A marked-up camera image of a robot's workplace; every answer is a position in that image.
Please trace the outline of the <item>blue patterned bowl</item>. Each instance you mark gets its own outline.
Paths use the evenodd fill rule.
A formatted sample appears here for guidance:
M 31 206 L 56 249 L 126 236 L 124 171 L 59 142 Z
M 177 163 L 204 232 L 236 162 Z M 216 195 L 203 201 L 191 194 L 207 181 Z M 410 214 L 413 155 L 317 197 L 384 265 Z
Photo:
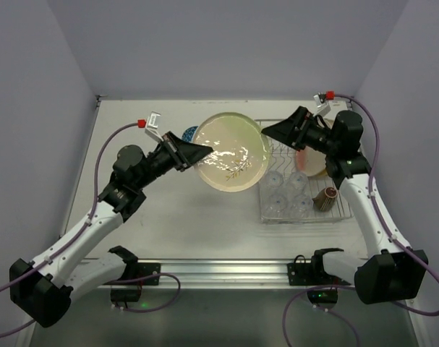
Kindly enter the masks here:
M 192 126 L 187 128 L 182 134 L 182 140 L 185 142 L 192 142 L 196 130 L 197 130 L 197 126 Z

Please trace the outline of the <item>cream and green plate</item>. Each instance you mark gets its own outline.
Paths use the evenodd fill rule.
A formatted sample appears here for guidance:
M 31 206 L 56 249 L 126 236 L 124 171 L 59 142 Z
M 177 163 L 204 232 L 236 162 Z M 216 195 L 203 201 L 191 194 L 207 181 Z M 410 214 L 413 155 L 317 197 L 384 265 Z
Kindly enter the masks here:
M 192 142 L 213 148 L 195 165 L 195 171 L 221 192 L 249 189 L 264 176 L 270 163 L 268 138 L 255 120 L 241 113 L 211 116 L 198 126 Z

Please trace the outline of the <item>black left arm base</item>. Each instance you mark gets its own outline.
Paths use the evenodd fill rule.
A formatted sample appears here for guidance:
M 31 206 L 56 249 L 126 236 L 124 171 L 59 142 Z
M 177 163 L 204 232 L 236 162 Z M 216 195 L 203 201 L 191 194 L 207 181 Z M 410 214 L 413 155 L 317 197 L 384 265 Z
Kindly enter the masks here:
M 155 275 L 161 271 L 160 263 L 139 262 L 135 254 L 122 246 L 113 247 L 109 252 L 120 257 L 125 264 L 124 272 L 117 281 L 135 280 L 136 278 Z M 128 303 L 139 301 L 142 295 L 143 284 L 147 286 L 157 286 L 158 282 L 158 278 L 150 278 L 129 283 L 130 289 L 111 289 L 110 300 L 113 304 L 123 304 L 127 308 Z

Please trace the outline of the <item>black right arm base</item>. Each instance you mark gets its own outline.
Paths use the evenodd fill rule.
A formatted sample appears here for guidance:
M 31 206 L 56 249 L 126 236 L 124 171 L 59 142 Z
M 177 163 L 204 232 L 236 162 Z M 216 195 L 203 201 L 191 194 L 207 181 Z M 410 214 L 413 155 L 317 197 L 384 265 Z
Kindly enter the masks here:
M 307 293 L 311 304 L 317 307 L 333 308 L 338 302 L 338 291 L 334 285 L 344 284 L 336 276 L 327 274 L 323 269 L 322 256 L 329 252 L 342 252 L 339 248 L 327 248 L 314 251 L 311 258 L 298 254 L 287 266 L 290 286 L 321 286 L 330 284 L 331 287 L 315 289 Z

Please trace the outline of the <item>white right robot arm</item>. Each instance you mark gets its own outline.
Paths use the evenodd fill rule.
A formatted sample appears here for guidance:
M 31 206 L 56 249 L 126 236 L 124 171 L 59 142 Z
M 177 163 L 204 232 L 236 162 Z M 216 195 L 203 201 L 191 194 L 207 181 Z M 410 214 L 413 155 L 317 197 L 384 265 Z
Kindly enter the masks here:
M 261 132 L 294 150 L 310 147 L 325 155 L 328 175 L 348 201 L 365 240 L 367 260 L 339 248 L 319 249 L 311 258 L 309 273 L 352 284 L 365 304 L 415 298 L 428 258 L 424 251 L 411 248 L 385 208 L 371 166 L 360 151 L 362 117 L 340 111 L 328 127 L 321 116 L 300 106 L 289 118 Z

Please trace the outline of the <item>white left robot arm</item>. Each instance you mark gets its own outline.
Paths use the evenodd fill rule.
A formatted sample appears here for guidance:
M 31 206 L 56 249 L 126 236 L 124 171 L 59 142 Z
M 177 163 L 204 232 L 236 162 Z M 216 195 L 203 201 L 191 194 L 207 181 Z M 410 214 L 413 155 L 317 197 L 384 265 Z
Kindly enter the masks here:
M 121 148 L 108 184 L 95 191 L 90 211 L 46 251 L 27 262 L 18 259 L 9 269 L 10 299 L 42 327 L 56 324 L 80 294 L 101 284 L 134 274 L 137 258 L 114 247 L 85 275 L 76 271 L 83 258 L 107 235 L 128 221 L 144 203 L 144 188 L 171 169 L 185 171 L 213 152 L 165 133 L 154 151 L 137 145 Z

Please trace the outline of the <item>cream and pink plate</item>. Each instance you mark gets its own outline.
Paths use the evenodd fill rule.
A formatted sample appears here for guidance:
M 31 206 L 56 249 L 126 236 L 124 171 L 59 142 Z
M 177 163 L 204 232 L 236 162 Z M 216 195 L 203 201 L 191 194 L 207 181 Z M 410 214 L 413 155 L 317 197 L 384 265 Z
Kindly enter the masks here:
M 296 169 L 307 177 L 322 177 L 327 175 L 325 155 L 306 147 L 295 154 Z

